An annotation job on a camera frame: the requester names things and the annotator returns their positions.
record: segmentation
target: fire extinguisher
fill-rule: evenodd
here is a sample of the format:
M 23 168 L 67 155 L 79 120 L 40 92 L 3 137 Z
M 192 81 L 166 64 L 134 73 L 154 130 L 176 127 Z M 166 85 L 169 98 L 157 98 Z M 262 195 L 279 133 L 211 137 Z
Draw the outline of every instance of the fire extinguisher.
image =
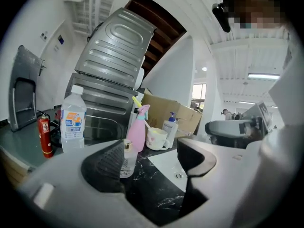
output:
M 37 123 L 43 155 L 46 158 L 51 158 L 54 153 L 51 145 L 50 118 L 43 113 L 42 116 L 38 118 Z

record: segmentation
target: pink spray bottle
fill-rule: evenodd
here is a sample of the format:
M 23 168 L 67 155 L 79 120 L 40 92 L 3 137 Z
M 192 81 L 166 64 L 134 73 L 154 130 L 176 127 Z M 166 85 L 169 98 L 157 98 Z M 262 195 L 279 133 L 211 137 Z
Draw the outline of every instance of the pink spray bottle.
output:
M 141 152 L 143 150 L 144 142 L 146 139 L 146 128 L 144 121 L 148 119 L 147 111 L 150 105 L 146 104 L 143 105 L 141 108 L 138 109 L 138 115 L 135 119 L 134 123 L 132 124 L 127 139 L 132 141 L 133 147 L 137 150 L 137 152 Z

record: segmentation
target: stainless steel panel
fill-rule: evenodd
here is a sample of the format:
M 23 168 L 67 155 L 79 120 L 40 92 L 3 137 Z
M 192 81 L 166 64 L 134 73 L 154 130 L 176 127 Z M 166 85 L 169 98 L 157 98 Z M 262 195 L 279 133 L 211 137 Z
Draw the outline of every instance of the stainless steel panel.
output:
M 18 48 L 9 87 L 9 120 L 12 131 L 36 121 L 35 91 L 43 60 L 24 46 Z
M 90 39 L 75 70 L 133 88 L 155 29 L 137 14 L 117 10 Z
M 132 96 L 137 93 L 91 76 L 72 74 L 66 89 L 67 97 L 73 85 L 84 88 L 82 98 L 87 106 L 85 139 L 106 142 L 126 137 L 132 110 Z

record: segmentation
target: cloth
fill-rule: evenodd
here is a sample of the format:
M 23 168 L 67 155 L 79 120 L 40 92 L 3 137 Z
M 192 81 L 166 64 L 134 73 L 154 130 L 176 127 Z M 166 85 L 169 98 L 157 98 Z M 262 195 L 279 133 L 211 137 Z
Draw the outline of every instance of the cloth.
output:
M 232 113 L 231 112 L 226 113 L 225 120 L 232 120 Z

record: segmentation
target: cup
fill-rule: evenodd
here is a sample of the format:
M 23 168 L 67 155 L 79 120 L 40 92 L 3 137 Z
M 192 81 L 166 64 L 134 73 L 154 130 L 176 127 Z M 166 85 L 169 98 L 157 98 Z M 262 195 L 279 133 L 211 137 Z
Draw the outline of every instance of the cup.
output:
M 170 146 L 167 136 L 167 132 L 162 129 L 155 127 L 149 128 L 146 145 L 152 150 L 167 150 Z

